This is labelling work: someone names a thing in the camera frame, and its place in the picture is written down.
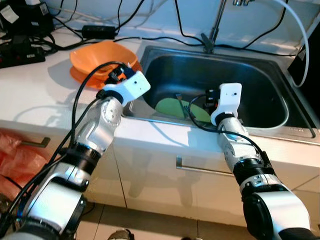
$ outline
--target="tile floor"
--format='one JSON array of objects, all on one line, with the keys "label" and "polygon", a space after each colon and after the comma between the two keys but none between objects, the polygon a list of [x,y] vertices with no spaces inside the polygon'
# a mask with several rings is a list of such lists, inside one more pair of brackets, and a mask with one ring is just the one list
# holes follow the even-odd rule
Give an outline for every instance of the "tile floor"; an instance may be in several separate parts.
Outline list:
[{"label": "tile floor", "polygon": [[118,229],[130,229],[135,240],[254,240],[244,227],[197,221],[127,208],[96,204],[82,217],[77,240],[107,240]]}]

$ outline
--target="orange plastic bag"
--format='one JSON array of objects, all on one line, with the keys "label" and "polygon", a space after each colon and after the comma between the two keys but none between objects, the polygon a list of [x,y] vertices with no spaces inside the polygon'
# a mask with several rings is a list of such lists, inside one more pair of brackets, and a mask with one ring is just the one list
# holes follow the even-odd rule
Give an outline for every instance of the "orange plastic bag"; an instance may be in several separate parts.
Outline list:
[{"label": "orange plastic bag", "polygon": [[0,132],[0,193],[13,200],[48,161],[15,136]]}]

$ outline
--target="robotic arm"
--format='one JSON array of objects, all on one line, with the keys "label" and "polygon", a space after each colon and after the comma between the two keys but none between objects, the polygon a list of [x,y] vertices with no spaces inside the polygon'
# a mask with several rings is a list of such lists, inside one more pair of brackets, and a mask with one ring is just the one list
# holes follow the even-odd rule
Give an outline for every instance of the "robotic arm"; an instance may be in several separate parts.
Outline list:
[{"label": "robotic arm", "polygon": [[99,159],[113,141],[123,106],[150,89],[140,71],[129,75],[122,83],[103,88],[103,94],[108,97],[88,111],[75,143],[25,204],[22,227],[5,240],[74,239],[86,206],[83,192]]},{"label": "robotic arm", "polygon": [[[241,84],[220,85],[217,109],[211,122],[218,130],[249,136],[237,119]],[[277,177],[265,152],[232,134],[219,134],[218,143],[233,172],[243,201],[247,229],[258,240],[316,240],[308,211],[301,200]]]}]

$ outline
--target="power adapter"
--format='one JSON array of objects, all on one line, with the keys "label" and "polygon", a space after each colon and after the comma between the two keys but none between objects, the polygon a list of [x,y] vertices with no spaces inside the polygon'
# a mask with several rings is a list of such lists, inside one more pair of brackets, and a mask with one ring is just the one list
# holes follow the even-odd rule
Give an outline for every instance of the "power adapter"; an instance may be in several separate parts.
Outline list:
[{"label": "power adapter", "polygon": [[85,39],[115,39],[116,28],[114,26],[84,25],[81,30]]}]

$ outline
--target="white wall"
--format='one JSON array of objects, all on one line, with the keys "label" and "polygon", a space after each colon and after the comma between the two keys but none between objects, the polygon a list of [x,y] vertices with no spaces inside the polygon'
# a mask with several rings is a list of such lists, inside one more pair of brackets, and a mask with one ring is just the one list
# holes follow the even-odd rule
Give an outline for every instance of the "white wall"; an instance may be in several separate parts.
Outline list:
[{"label": "white wall", "polygon": [[[130,14],[134,11],[140,0],[123,0],[121,14]],[[154,5],[162,0],[154,0]],[[46,0],[49,6],[58,7],[59,0]],[[78,0],[77,11],[102,18],[117,15],[120,0]],[[147,13],[152,0],[145,0],[139,13]],[[179,9],[183,30],[186,34],[195,34],[200,37],[204,32],[209,35],[216,18],[220,0],[179,0]],[[306,29],[309,28],[315,17],[319,14],[320,5],[289,0],[289,5],[297,12]],[[63,8],[73,10],[75,0],[65,0]],[[279,20],[282,6],[272,0],[256,0],[248,6],[233,6],[232,0],[228,0],[222,20],[217,43],[244,46],[246,42],[255,38],[274,26]],[[60,16],[68,18],[70,13],[62,13]],[[153,14],[142,26],[133,28],[141,23],[145,17],[135,17],[130,23],[123,27],[120,36],[179,36],[178,19],[174,0],[168,0]],[[70,26],[80,28],[84,21],[74,20]],[[252,47],[274,52],[289,52],[292,46],[299,44],[302,34],[295,20],[287,11],[281,26],[272,33],[261,38]]]}]

